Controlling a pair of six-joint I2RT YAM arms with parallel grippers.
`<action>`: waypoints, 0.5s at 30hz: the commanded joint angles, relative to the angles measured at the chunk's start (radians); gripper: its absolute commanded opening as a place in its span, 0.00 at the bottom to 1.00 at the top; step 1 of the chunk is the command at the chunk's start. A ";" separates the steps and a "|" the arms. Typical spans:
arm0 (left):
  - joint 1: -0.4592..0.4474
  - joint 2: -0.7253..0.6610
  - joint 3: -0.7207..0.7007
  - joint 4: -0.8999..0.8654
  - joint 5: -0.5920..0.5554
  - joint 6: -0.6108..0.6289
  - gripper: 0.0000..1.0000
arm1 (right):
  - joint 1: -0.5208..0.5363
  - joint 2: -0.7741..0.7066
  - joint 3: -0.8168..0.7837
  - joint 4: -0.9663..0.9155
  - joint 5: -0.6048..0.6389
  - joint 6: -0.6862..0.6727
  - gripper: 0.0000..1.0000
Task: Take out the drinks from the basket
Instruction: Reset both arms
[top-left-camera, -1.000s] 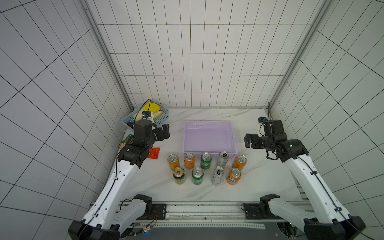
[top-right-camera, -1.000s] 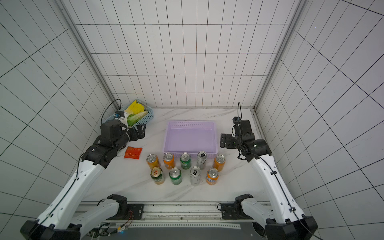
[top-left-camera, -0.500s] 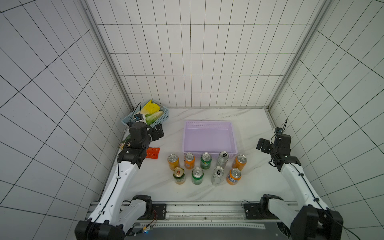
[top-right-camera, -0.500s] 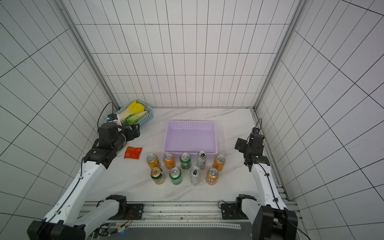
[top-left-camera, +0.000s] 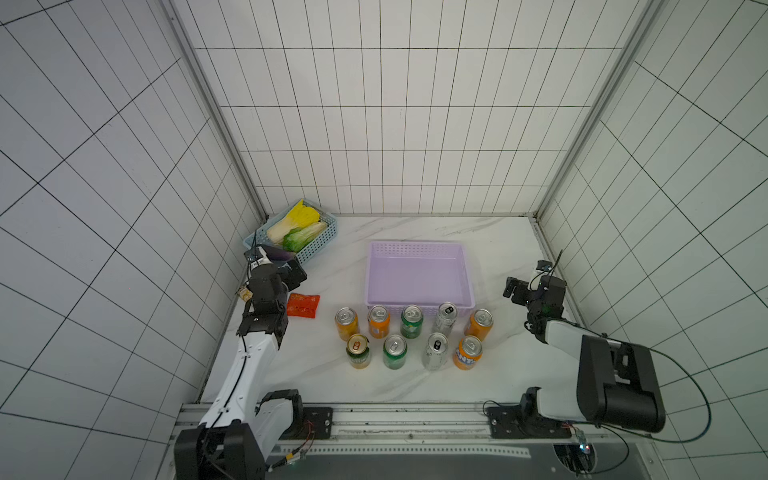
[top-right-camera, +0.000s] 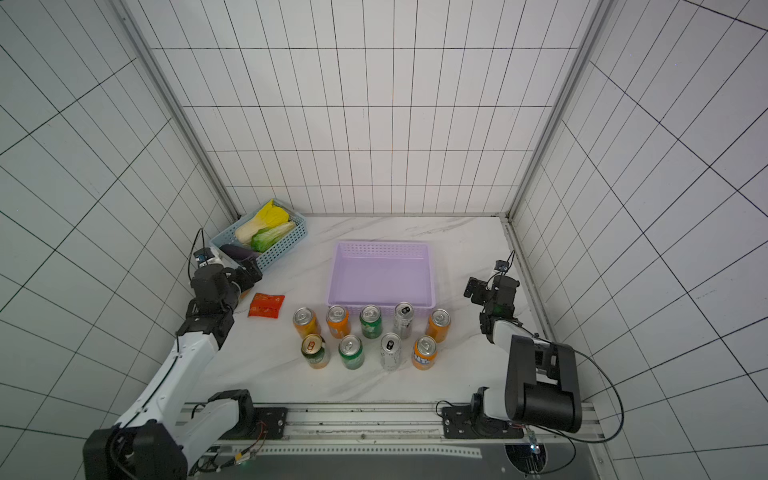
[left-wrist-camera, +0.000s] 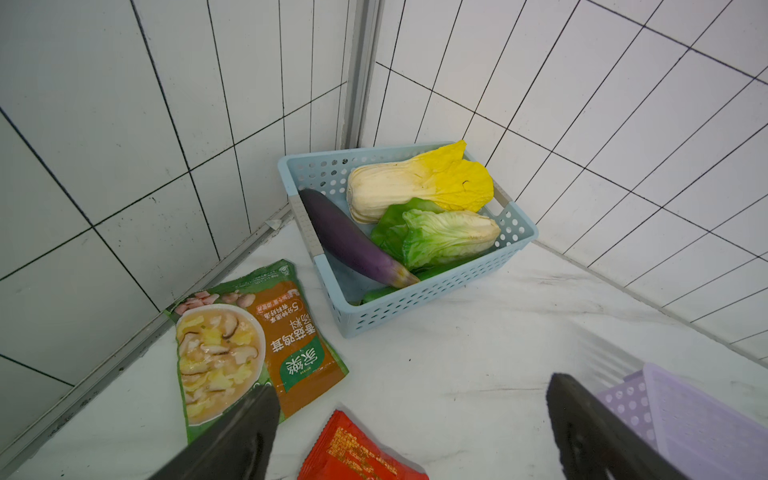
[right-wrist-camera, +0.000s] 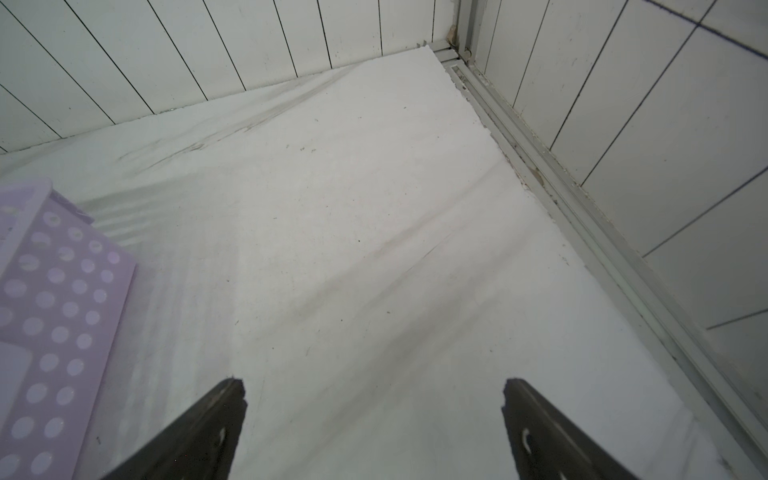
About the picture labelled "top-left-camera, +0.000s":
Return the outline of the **orange fanta can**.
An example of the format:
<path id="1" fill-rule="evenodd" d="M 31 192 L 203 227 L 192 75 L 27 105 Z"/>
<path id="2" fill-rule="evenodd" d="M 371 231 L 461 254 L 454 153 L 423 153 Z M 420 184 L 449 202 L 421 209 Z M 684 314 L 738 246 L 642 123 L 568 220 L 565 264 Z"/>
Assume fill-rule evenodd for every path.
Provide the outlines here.
<path id="1" fill-rule="evenodd" d="M 482 341 L 474 335 L 466 335 L 458 343 L 453 362 L 461 370 L 471 370 L 479 362 L 482 354 Z"/>
<path id="2" fill-rule="evenodd" d="M 389 335 L 390 313 L 385 306 L 372 306 L 367 319 L 369 332 L 373 338 L 383 339 Z"/>

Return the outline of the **white monster can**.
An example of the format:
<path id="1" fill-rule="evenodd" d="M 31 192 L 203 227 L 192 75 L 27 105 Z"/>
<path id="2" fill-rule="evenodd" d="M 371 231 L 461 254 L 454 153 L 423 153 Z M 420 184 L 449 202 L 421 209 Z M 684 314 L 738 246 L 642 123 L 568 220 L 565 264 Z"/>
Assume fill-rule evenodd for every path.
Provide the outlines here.
<path id="1" fill-rule="evenodd" d="M 449 350 L 448 338 L 441 332 L 432 333 L 426 342 L 422 363 L 426 370 L 440 370 L 446 361 Z"/>
<path id="2" fill-rule="evenodd" d="M 440 333 L 449 337 L 454 323 L 458 317 L 458 309 L 451 302 L 444 302 L 437 308 L 437 314 L 432 327 L 433 333 Z"/>

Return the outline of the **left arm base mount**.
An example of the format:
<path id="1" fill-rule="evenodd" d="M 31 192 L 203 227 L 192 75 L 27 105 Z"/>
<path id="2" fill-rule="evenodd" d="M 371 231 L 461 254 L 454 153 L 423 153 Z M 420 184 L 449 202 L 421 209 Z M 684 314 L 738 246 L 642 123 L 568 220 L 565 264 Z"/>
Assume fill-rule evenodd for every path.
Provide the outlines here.
<path id="1" fill-rule="evenodd" d="M 306 406 L 297 389 L 268 392 L 255 409 L 256 419 L 266 421 L 275 415 L 275 407 L 288 406 L 291 422 L 281 431 L 281 440 L 298 440 L 305 437 L 327 440 L 331 437 L 334 409 L 329 406 Z"/>

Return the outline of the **green Sprite can small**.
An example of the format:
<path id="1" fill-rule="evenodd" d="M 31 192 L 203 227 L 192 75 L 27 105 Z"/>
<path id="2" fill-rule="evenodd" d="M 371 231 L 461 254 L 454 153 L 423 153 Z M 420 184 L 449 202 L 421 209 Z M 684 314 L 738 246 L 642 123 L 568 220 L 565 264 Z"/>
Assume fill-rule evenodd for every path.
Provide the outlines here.
<path id="1" fill-rule="evenodd" d="M 407 339 L 418 338 L 422 331 L 424 315 L 417 305 L 408 305 L 401 312 L 401 335 Z"/>

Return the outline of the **gold top green can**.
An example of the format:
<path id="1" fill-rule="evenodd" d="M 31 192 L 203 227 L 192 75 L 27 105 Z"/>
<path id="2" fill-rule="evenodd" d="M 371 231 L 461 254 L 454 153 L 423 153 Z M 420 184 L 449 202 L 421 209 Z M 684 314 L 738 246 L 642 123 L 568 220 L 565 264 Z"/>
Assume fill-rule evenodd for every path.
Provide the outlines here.
<path id="1" fill-rule="evenodd" d="M 350 364 L 354 368 L 366 368 L 371 361 L 371 349 L 368 338 L 360 333 L 351 335 L 346 344 L 346 353 Z"/>

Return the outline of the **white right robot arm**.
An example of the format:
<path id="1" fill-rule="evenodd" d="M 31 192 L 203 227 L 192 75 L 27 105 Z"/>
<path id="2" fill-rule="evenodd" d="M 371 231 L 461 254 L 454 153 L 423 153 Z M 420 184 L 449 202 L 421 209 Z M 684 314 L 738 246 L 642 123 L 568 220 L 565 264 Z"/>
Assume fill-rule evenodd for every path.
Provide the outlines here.
<path id="1" fill-rule="evenodd" d="M 549 272 L 536 287 L 509 277 L 503 296 L 527 310 L 524 326 L 539 342 L 578 361 L 575 386 L 567 394 L 530 387 L 517 406 L 520 430 L 532 436 L 567 424 L 614 425 L 659 433 L 666 412 L 650 349 L 612 340 L 563 317 L 567 284 Z"/>

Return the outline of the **orange Fanta can front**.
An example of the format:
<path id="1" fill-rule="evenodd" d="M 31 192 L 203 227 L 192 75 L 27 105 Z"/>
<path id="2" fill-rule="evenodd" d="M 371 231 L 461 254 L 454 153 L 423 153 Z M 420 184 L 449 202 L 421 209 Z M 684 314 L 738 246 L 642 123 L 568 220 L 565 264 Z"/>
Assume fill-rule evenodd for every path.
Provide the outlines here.
<path id="1" fill-rule="evenodd" d="M 390 313 L 385 306 L 372 306 L 367 319 L 369 332 L 373 338 L 383 339 L 389 335 Z"/>

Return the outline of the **orange Schweppes can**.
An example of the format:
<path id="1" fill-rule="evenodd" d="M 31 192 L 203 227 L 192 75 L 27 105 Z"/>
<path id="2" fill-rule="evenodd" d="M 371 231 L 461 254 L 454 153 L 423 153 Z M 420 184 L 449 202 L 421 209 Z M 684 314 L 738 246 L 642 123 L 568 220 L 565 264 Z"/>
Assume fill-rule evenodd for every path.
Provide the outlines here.
<path id="1" fill-rule="evenodd" d="M 474 336 L 484 341 L 494 325 L 492 313 L 487 309 L 473 311 L 464 329 L 465 336 Z"/>

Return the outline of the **white Monster can front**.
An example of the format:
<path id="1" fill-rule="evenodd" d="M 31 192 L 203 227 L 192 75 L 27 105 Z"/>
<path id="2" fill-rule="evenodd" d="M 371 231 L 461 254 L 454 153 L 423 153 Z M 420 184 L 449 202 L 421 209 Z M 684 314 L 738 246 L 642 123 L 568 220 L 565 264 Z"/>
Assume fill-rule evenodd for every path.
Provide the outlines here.
<path id="1" fill-rule="evenodd" d="M 454 323 L 458 317 L 458 309 L 451 302 L 444 302 L 437 308 L 437 314 L 432 327 L 433 333 L 440 333 L 449 337 Z"/>

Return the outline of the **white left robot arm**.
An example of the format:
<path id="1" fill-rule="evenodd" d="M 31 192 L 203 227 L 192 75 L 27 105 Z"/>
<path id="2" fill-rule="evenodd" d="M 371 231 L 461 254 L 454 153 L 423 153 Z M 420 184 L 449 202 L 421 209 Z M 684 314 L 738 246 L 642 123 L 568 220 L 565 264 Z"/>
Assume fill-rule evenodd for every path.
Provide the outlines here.
<path id="1" fill-rule="evenodd" d="M 303 430 L 298 391 L 268 392 L 264 381 L 287 330 L 289 292 L 306 278 L 295 259 L 249 263 L 246 287 L 251 298 L 236 331 L 233 363 L 198 426 L 177 437 L 176 478 L 263 479 L 277 441 L 287 432 Z"/>

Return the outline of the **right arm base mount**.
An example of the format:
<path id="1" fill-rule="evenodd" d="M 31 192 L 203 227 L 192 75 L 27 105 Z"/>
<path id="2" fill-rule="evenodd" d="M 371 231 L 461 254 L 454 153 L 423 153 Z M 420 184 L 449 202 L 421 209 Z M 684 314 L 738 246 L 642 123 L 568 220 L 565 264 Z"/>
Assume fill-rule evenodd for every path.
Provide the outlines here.
<path id="1" fill-rule="evenodd" d="M 539 387 L 530 387 L 517 404 L 487 400 L 482 412 L 488 420 L 490 436 L 500 440 L 570 439 L 570 428 L 559 420 L 542 416 L 537 407 Z"/>

